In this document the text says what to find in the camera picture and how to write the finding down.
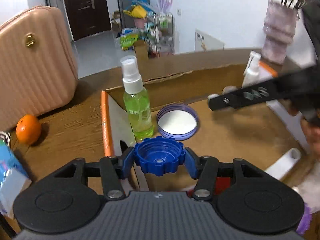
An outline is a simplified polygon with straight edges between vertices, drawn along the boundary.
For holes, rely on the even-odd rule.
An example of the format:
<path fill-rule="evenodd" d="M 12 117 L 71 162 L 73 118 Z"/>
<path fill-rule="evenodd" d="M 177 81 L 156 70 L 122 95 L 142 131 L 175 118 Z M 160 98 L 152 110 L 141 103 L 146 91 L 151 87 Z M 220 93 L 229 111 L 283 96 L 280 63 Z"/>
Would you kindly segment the person's right hand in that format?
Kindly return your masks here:
<path fill-rule="evenodd" d="M 319 161 L 320 155 L 320 129 L 318 126 L 308 122 L 304 117 L 300 119 L 302 131 L 311 148 L 314 157 Z"/>

